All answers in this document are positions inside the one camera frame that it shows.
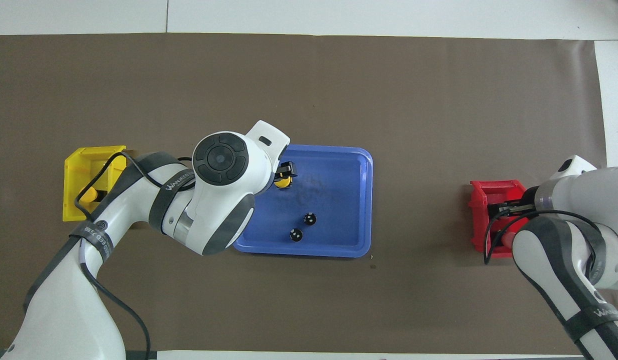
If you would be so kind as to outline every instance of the black strap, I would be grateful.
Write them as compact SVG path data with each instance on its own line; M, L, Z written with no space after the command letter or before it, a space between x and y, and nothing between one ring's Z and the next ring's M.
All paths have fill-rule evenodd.
M564 329L571 340L576 342L597 326L614 321L618 321L618 310L610 303L599 303L573 315L565 322Z
M179 189L194 179L193 170L186 168L178 171L162 185L155 199L153 199L151 210L149 210L149 225L152 228L165 234L163 232L163 219L165 219L169 205L174 201Z
M98 227L98 225L92 223L89 220L82 221L74 228L69 235L76 235L76 237L84 238L91 243L102 257L102 262L106 262L109 259L111 252L113 251L113 242L111 237Z

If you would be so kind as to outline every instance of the black cable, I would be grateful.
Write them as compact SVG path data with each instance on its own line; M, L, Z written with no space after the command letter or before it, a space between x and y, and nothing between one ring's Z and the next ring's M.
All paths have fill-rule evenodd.
M487 225L487 231L484 234L484 249L482 251L482 260L484 260L485 265L489 264L489 261L492 259L492 253L494 252L494 248L496 247L495 241L492 239L491 247L489 248L489 254L487 255L487 239L489 239L489 232L492 230L492 226L494 225L494 223L496 223L496 221L498 221L499 218L509 214L510 212L511 210L509 209L504 209L501 212L498 212L491 218L491 221L489 221L489 225Z
M129 160L129 162L131 162L131 164L133 164L133 166L138 170L138 172L140 172L140 174L142 174L143 177L145 177L147 180L149 180L149 182L151 182L151 184L154 184L156 187L159 187L159 188L163 187L163 184L156 181L155 178L151 177L151 175L149 175L149 173L147 173L145 169L143 169L142 166L140 166L140 164L136 161L136 159L131 157L131 155L129 155L126 152L122 152L122 151L114 153L107 159L107 161L101 167L100 171L98 171L98 173L94 176L94 178L91 179L91 181L87 184L87 186L83 187L83 189L78 193L78 196L76 196L73 199L73 205L78 210L80 210L82 214L84 214L85 218L87 218L88 221L92 223L94 222L94 217L92 217L92 214L89 211L87 211L87 209L85 209L82 205L80 205L80 199L82 199L83 196L85 196L85 194L87 193L87 191L92 186L94 186L94 184L98 181L99 178L101 178L101 176L103 176L107 168L111 165L111 162L113 162L113 160L117 157L125 157L127 160ZM178 158L178 161L184 161L184 160L191 161L191 157L183 156L183 157ZM192 182L189 185L181 187L180 189L178 189L178 191L179 192L188 191L195 186L196 186L196 183Z
M89 271L87 264L85 264L84 262L81 262L80 269L82 270L82 273L84 274L85 278L87 278L87 280L92 285L94 285L94 287L96 287L106 297L110 298L110 300L113 301L120 308L123 308L124 310L126 310L126 312L129 313L135 319L138 325L140 325L140 328L142 328L142 332L144 333L144 341L146 343L144 359L149 360L149 355L151 353L151 338L149 338L149 330L147 330L147 326L145 325L145 322L143 321L143 319L140 318L140 315L138 315L138 313L136 313L131 307L129 307L126 303L124 303L124 301L120 300L118 297L112 294L109 290L107 290L101 283L99 283L99 281L96 280L96 278Z
M503 216L502 213L503 212L507 212L508 210L503 210L501 212L499 212L498 214L496 214L496 216L494 216L489 225L487 226L487 233L484 236L484 243L485 243L485 248L484 251L487 251L487 237L489 235L489 230L491 229L492 225L495 223L495 221ZM491 248L489 249L489 253L484 256L484 264L487 265L489 264L489 261L492 259L492 253L494 253L494 248L496 247L496 245L498 245L501 242L501 238L503 237L504 233L507 232L507 229L510 228L514 223L517 223L518 221L521 221L522 219L526 219L529 217L533 217L536 215L540 215L540 214L560 214L560 215L567 215L569 217L574 217L576 219L579 219L581 221L584 221L585 223L587 223L588 225L591 226L591 228L594 228L594 230L596 230L597 232L600 233L600 228L590 219L584 217L583 215L580 214L576 214L575 212L571 212L571 211L564 211L564 210L535 210L535 211L530 211L530 212L526 212L520 216L518 216L517 218L511 220L510 223L508 223L505 227L502 228L502 230L498 231L498 233L495 235L494 239L491 241Z

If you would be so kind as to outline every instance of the yellow bin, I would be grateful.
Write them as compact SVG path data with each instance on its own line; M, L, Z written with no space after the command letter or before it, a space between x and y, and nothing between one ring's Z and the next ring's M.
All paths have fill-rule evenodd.
M74 205L74 199L78 193L103 168L107 160L127 147L118 146L95 146L80 147L64 160L64 193L62 194L62 221L83 221L85 215ZM107 171L93 185L97 191L111 191L120 174L127 166L127 159L123 156L115 158ZM97 202L80 203L89 212L97 206Z

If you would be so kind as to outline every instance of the blue tray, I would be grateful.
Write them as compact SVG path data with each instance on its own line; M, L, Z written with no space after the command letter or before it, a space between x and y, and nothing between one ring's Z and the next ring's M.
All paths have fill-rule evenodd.
M289 145L281 162L298 176L286 189L256 196L255 212L234 247L245 253L359 258L371 246L373 160L359 147ZM306 213L316 223L303 223ZM289 237L302 230L302 240Z

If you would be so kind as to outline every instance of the plastic bin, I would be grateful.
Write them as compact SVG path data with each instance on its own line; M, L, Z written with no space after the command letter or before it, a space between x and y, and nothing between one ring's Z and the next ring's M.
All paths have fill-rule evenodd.
M78 150L74 151L64 160L62 221L83 221L86 219L85 214L75 207L74 199L98 174L112 155L126 148L124 145L79 147ZM93 187L99 191L110 191L126 166L127 160L124 157L115 158ZM92 212L98 206L98 203L91 202L83 203L82 205L89 212Z
M472 181L473 191L471 192L471 201L469 207L473 214L473 237L471 243L477 251L482 253L485 251L485 232L489 225L489 214L487 205L504 203L510 200L518 200L522 198L522 194L526 189L518 180L502 180L502 181ZM495 233L504 228L510 223L513 217L502 217L495 221L491 226L487 237L487 251L492 246L492 237ZM507 232L517 233L520 228L527 223L528 219L521 219L517 223L511 225ZM493 249L492 258L511 258L511 249L502 244Z
M359 258L371 246L373 160L363 148L289 145L281 162L294 162L291 187L256 196L255 211L234 247L246 253ZM314 213L316 222L303 217ZM293 241L292 229L302 230Z

